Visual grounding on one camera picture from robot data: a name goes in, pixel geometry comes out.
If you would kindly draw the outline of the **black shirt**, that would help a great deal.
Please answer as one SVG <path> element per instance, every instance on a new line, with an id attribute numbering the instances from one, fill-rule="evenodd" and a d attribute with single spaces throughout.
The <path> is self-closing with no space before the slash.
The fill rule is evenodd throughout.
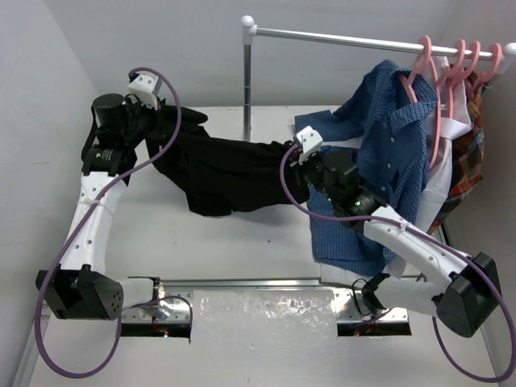
<path id="1" fill-rule="evenodd" d="M 222 217 L 266 206 L 289 204 L 279 169 L 291 143 L 248 143 L 211 137 L 208 117 L 183 108 L 172 146 L 153 162 L 186 196 L 189 210 Z"/>

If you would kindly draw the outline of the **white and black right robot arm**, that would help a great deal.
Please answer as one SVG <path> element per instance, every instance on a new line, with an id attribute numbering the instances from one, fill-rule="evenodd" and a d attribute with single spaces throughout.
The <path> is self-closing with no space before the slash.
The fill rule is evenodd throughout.
<path id="1" fill-rule="evenodd" d="M 497 266 L 490 256 L 470 256 L 439 242 L 370 190 L 358 176 L 348 151 L 322 155 L 319 145 L 310 148 L 293 143 L 280 164 L 280 181 L 289 191 L 285 171 L 292 168 L 330 203 L 332 216 L 311 217 L 340 223 L 412 264 L 426 281 L 408 282 L 379 273 L 362 286 L 361 301 L 376 315 L 401 307 L 437 318 L 450 331 L 470 338 L 498 308 L 504 305 Z"/>

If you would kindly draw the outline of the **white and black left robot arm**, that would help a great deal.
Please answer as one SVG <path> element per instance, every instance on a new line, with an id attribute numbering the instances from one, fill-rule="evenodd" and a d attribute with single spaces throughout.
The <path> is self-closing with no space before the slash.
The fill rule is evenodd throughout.
<path id="1" fill-rule="evenodd" d="M 150 280 L 106 276 L 106 248 L 114 212 L 135 167 L 136 147 L 163 122 L 162 102 L 146 106 L 136 94 L 103 94 L 90 108 L 92 126 L 81 150 L 81 188 L 65 249 L 50 273 L 39 271 L 37 289 L 59 319 L 114 320 L 135 286 L 152 294 Z"/>

